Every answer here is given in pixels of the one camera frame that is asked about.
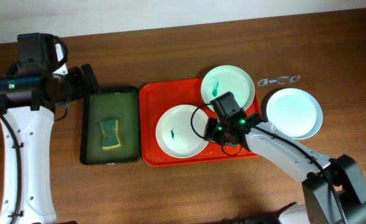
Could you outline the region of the white plate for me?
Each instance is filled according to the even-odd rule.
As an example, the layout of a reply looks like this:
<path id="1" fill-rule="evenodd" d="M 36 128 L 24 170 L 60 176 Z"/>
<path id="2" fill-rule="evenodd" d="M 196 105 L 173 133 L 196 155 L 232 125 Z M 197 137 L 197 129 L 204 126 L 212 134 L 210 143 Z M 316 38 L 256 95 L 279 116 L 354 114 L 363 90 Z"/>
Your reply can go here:
<path id="1" fill-rule="evenodd" d="M 202 138 L 207 122 L 207 114 L 193 105 L 174 106 L 158 120 L 155 128 L 157 144 L 165 154 L 174 158 L 193 157 L 208 145 Z"/>

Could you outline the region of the yellow green sponge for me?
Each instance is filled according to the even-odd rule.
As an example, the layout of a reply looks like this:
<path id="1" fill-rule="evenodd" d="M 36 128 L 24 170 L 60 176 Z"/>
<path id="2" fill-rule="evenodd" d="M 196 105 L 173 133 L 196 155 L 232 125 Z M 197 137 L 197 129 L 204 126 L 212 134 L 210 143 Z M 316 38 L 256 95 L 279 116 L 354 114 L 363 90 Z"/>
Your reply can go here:
<path id="1" fill-rule="evenodd" d="M 119 139 L 119 124 L 116 119 L 109 119 L 100 122 L 103 134 L 103 149 L 111 150 L 121 146 Z"/>

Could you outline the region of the light blue plate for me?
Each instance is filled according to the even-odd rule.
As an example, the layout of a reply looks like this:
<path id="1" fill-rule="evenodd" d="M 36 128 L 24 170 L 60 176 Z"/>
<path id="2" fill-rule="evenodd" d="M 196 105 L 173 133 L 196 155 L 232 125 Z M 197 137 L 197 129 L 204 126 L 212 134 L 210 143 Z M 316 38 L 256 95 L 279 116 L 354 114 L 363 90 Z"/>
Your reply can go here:
<path id="1" fill-rule="evenodd" d="M 323 123 L 323 111 L 318 101 L 297 88 L 276 91 L 267 101 L 265 113 L 277 130 L 293 139 L 314 136 Z"/>

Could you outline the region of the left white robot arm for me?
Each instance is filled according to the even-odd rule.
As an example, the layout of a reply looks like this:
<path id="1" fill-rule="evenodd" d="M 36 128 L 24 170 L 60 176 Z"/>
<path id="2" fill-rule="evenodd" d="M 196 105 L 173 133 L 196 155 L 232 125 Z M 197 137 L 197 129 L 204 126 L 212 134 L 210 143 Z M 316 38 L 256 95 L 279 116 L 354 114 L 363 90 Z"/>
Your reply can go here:
<path id="1" fill-rule="evenodd" d="M 55 108 L 96 93 L 89 64 L 0 79 L 4 187 L 0 223 L 56 223 L 50 186 Z"/>

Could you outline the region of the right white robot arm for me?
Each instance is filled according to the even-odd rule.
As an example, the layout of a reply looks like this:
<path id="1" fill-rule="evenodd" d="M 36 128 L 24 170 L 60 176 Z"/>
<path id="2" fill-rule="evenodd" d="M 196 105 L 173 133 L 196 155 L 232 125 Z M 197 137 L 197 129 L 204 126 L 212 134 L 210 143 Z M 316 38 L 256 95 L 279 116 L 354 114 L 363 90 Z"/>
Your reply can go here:
<path id="1" fill-rule="evenodd" d="M 358 163 L 343 154 L 337 159 L 318 153 L 281 133 L 262 115 L 211 118 L 205 139 L 240 145 L 279 167 L 301 184 L 304 203 L 293 203 L 278 223 L 366 223 L 366 179 Z"/>

